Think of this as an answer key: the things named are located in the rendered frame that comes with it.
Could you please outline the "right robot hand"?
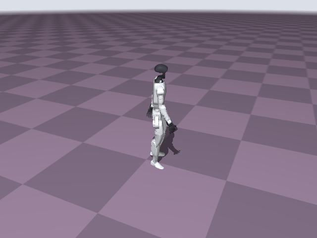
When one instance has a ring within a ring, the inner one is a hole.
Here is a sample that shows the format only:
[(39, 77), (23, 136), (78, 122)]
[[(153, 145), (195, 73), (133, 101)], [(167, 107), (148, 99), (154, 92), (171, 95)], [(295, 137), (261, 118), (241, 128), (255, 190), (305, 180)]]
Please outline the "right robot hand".
[[(167, 122), (166, 122), (167, 123)], [(169, 130), (170, 130), (170, 133), (173, 133), (176, 129), (175, 129), (175, 127), (176, 127), (176, 125), (174, 125), (173, 123), (171, 123), (171, 124), (168, 124), (167, 123), (167, 125), (169, 126)]]

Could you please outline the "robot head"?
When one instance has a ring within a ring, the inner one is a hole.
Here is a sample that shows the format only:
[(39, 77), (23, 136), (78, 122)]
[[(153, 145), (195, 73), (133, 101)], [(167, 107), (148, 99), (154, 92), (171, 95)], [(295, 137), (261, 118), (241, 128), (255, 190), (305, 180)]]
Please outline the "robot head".
[[(155, 72), (163, 73), (163, 75), (158, 75), (157, 79), (155, 79), (155, 83), (160, 83), (160, 81), (165, 79), (165, 73), (167, 72), (168, 67), (164, 64), (158, 64), (155, 66)], [(163, 80), (162, 82), (163, 83)]]

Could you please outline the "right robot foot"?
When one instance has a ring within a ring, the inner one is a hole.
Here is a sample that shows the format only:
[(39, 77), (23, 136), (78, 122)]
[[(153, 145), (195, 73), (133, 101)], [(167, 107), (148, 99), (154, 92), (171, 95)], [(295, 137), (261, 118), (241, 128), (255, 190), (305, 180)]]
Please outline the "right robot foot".
[(153, 163), (153, 160), (151, 160), (150, 164), (155, 166), (158, 169), (164, 169), (164, 167), (159, 162), (156, 162), (156, 164), (155, 164), (155, 163)]

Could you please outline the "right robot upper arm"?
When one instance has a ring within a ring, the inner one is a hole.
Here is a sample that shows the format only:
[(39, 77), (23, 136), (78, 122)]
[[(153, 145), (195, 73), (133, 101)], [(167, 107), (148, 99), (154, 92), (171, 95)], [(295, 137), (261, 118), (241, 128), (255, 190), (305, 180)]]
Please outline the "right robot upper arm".
[[(164, 102), (164, 89), (163, 89), (163, 87), (157, 86), (156, 92), (157, 92), (157, 96), (158, 96), (158, 108), (160, 110), (160, 108), (162, 106), (165, 106), (165, 104), (163, 104), (163, 102)], [(166, 108), (166, 106), (165, 106), (165, 108)]]

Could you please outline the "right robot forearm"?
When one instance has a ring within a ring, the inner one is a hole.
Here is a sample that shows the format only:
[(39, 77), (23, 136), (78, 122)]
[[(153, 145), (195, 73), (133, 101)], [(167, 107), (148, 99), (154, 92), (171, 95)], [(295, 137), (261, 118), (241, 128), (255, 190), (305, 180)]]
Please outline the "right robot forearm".
[(167, 113), (167, 110), (165, 108), (165, 106), (162, 106), (160, 108), (160, 112), (161, 112), (161, 115), (163, 115), (164, 117), (164, 120), (168, 123), (168, 124), (171, 124), (171, 120), (170, 120), (170, 117), (168, 116), (168, 113)]

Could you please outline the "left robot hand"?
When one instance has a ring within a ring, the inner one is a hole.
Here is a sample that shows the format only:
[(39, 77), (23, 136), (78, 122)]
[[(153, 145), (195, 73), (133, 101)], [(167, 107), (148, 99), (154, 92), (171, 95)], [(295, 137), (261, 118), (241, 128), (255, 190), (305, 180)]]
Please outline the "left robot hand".
[(152, 110), (153, 110), (153, 108), (151, 108), (151, 104), (150, 104), (150, 108), (148, 109), (148, 112), (147, 112), (147, 116), (149, 117), (149, 115), (150, 115), (150, 118), (151, 118)]

